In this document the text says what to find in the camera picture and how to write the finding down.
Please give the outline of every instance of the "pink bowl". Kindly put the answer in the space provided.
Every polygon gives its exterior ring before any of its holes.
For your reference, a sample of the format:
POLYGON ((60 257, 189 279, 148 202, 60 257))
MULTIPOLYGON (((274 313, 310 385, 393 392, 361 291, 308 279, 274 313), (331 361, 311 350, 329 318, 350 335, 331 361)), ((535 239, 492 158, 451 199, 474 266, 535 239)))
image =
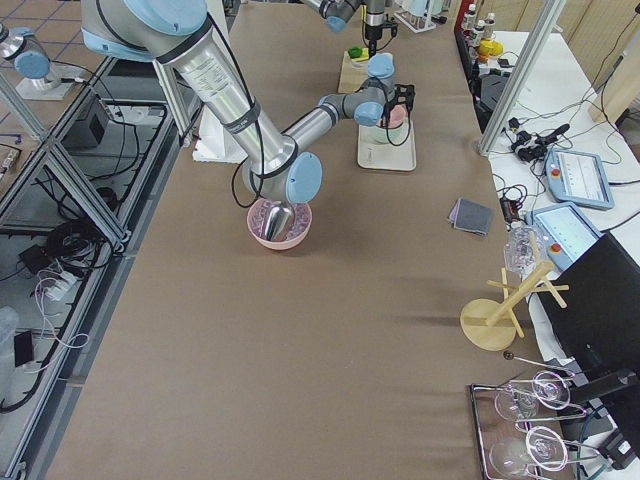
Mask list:
POLYGON ((311 215, 311 207, 309 207, 308 203, 293 204, 296 214, 293 227, 291 227, 291 230, 283 241, 270 242, 269 240, 262 238, 260 236, 260 232, 262 231, 262 224, 266 213, 269 211, 269 208, 275 205, 275 203, 276 202, 265 200, 264 198, 258 199, 247 213, 247 227, 249 228, 251 235, 253 235, 261 245, 264 245, 271 250, 288 250, 299 245, 307 236, 307 233, 309 233, 311 220, 313 219, 313 216, 311 215))

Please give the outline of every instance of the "metal scoop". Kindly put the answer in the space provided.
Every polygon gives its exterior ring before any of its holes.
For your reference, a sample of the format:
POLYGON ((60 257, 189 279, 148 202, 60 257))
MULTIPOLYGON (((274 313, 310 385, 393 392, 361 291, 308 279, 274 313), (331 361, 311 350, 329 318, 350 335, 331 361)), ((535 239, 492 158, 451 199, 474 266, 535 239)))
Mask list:
POLYGON ((296 214, 289 202, 272 206, 264 216, 260 237, 270 242, 282 242, 291 231, 296 214))

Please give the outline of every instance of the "round wooden base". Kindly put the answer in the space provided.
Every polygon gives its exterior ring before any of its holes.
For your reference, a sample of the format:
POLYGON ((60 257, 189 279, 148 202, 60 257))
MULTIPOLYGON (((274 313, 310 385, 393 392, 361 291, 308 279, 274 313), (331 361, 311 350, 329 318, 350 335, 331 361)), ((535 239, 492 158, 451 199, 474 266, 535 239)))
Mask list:
POLYGON ((486 325, 487 318, 500 304, 493 300, 479 298, 467 303, 460 313, 462 331, 474 345, 492 352, 507 348, 516 338, 516 328, 505 317, 493 327, 486 325))

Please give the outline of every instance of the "white table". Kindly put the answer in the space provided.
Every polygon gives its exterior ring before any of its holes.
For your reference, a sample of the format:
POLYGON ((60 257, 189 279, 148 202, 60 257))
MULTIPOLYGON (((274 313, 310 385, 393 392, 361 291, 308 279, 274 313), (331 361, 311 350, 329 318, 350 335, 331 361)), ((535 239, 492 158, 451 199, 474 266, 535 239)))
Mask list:
MULTIPOLYGON (((526 32, 496 32, 496 39, 503 43, 505 52, 515 52, 522 50, 527 39, 526 32)), ((511 54, 505 55, 511 63, 515 57, 511 54)), ((494 61, 489 65, 497 68, 494 61)), ((560 34, 551 34, 538 63, 534 67, 524 89, 522 90, 516 107, 512 112, 512 117, 519 120, 537 117, 538 114, 558 112, 566 106, 578 102, 585 93, 589 93, 590 100, 595 100, 596 95, 591 88, 591 84, 583 73, 580 65, 571 53, 566 42, 560 34)), ((571 138, 582 132, 588 133, 579 135, 572 139, 572 150, 591 152, 600 155, 603 162, 613 162, 616 165, 605 163, 605 171, 609 182, 624 182, 640 178, 640 165, 629 149, 624 139, 613 133, 613 128, 607 123, 598 125, 588 113, 588 103, 581 107, 572 107, 565 112, 553 116, 552 118, 533 119, 523 126, 529 133, 550 133, 551 130, 564 123, 570 123, 571 128, 566 136, 571 138), (615 149, 618 155, 607 146, 615 149)), ((513 153, 510 153, 511 142, 502 135, 492 153, 489 156, 493 173, 500 175, 507 185, 521 183, 526 185, 530 194, 542 191, 542 187, 531 174, 528 163, 520 161, 513 153)), ((543 165, 540 164, 536 172, 540 172, 543 165)), ((496 188, 502 188, 502 181, 495 178, 496 188)), ((640 208, 640 184, 624 187, 612 187, 615 207, 611 210, 600 211, 589 208, 582 208, 582 211, 600 230, 617 225, 625 220, 640 208)), ((547 191, 537 198, 527 198, 523 209, 530 211, 537 208, 546 207, 556 203, 552 195, 547 191)), ((624 226, 612 231, 618 241, 624 246, 636 262, 640 263, 640 216, 634 218, 624 226)), ((566 357, 562 348, 556 341, 549 319, 544 312, 538 298, 534 295, 529 304, 529 311, 533 321, 538 345, 545 360, 551 358, 562 359, 566 357)), ((589 438, 589 443, 598 445, 604 440, 607 434, 594 435, 589 438)), ((600 461, 585 462, 585 468, 590 474, 601 465, 600 461)), ((619 472, 611 471, 603 473, 599 478, 606 479, 638 479, 640 478, 640 461, 636 459, 627 469, 619 472)))

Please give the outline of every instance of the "computer monitor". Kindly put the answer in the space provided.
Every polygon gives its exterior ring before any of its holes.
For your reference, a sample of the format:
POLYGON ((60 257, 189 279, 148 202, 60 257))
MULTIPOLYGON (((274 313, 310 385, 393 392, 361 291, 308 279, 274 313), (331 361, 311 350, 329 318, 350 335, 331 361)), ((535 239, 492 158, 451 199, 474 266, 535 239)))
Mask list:
MULTIPOLYGON (((567 308, 540 294, 553 331, 587 379, 628 368, 640 374, 640 267, 615 237, 602 236, 553 282, 567 308)), ((640 456, 640 385, 601 398, 620 432, 640 456)))

